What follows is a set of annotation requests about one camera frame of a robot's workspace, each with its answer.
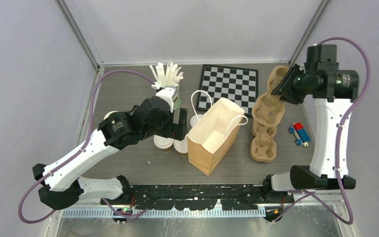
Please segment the stack of white lids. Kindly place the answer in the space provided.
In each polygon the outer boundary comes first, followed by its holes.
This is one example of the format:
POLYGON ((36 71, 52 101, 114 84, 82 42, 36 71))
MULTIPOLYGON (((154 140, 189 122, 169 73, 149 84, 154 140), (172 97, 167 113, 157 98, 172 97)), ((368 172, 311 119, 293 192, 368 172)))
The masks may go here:
POLYGON ((203 114, 196 114, 196 115, 192 116, 191 119, 190 119, 190 126, 191 126, 191 128, 193 128, 199 122, 199 120, 202 117, 203 117, 203 114))

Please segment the brown paper bag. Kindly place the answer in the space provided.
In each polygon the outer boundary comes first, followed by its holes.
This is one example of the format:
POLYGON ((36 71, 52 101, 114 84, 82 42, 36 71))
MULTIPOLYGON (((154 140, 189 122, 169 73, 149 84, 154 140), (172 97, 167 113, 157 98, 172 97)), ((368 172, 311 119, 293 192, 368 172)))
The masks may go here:
POLYGON ((244 109, 227 98, 213 102, 203 90, 194 91, 191 97, 200 92, 207 95, 211 107, 202 117, 195 112, 196 123, 187 134, 188 159, 209 176, 234 144, 240 126, 249 120, 244 109))

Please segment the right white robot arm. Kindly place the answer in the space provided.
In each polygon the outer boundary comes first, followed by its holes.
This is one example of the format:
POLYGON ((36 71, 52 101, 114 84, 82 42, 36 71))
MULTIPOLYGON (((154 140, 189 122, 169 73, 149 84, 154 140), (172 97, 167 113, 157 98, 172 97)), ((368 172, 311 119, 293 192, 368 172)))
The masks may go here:
POLYGON ((306 62, 290 67, 271 92, 281 101, 301 104, 307 95, 315 101, 317 130, 310 165, 294 165, 283 174, 268 175, 262 196, 276 202, 282 192, 294 190, 353 190, 356 179, 348 174, 346 148, 349 108, 358 99, 359 76, 339 70, 337 46, 318 44, 307 49, 306 62))

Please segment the stack of pulp cup carriers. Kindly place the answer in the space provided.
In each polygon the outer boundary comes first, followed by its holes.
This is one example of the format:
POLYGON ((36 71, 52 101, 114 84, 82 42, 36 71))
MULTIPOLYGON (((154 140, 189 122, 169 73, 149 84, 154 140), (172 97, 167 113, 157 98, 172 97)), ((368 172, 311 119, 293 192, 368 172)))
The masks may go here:
POLYGON ((254 139, 250 145, 250 155, 255 161, 269 163, 276 158, 276 142, 274 137, 277 134, 277 127, 268 127, 258 122, 254 122, 251 130, 254 139))

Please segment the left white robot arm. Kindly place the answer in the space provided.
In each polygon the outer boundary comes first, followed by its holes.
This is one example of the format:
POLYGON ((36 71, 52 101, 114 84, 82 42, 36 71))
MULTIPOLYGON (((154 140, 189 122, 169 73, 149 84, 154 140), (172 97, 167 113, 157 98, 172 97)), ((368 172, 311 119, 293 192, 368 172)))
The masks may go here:
POLYGON ((187 109, 180 108, 178 123, 174 123, 173 107, 157 96, 145 99, 130 111, 108 114, 82 144, 63 158, 50 165, 38 163, 33 167, 35 179, 42 184, 38 190, 40 201, 54 210, 95 198, 110 204, 127 204, 133 191, 123 175, 91 179, 83 177, 83 173, 127 146, 154 135, 184 140, 187 118, 187 109))

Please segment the lifted pulp cup carrier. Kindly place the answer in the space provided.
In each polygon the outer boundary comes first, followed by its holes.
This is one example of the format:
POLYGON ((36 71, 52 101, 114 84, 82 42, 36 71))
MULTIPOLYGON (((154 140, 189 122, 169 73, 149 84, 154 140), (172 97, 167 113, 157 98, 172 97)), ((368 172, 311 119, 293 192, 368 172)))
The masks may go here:
POLYGON ((253 106, 252 116, 255 122, 267 127, 276 127, 281 122, 285 105, 280 100, 280 95, 273 95, 271 92, 282 82, 288 70, 287 66, 276 66, 270 73, 267 91, 257 98, 253 106))

